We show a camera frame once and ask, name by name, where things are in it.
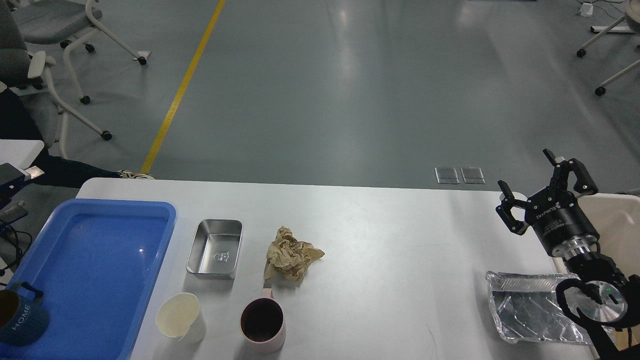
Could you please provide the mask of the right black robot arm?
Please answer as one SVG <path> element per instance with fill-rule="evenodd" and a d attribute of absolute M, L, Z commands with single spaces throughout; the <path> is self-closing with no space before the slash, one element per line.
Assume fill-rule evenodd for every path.
<path fill-rule="evenodd" d="M 614 259 L 601 252 L 601 236 L 578 203 L 599 191 L 585 165 L 547 148 L 542 152 L 553 166 L 549 184 L 521 200 L 499 180 L 502 198 L 496 213 L 514 234 L 532 228 L 547 255 L 562 259 L 574 274 L 556 286 L 557 303 L 567 318 L 586 330 L 599 358 L 637 360 L 639 346 L 619 350 L 605 328 L 631 331 L 639 325 L 639 276 L 625 276 Z"/>

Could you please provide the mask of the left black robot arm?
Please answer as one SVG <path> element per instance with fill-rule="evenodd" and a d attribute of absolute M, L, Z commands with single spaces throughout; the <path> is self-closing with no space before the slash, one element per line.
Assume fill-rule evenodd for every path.
<path fill-rule="evenodd" d="M 24 187 L 33 183 L 35 178 L 42 175 L 44 172 L 37 166 L 25 170 L 18 169 L 9 162 L 0 166 L 0 225 L 2 231 L 29 214 L 24 202 L 11 205 L 12 198 Z"/>

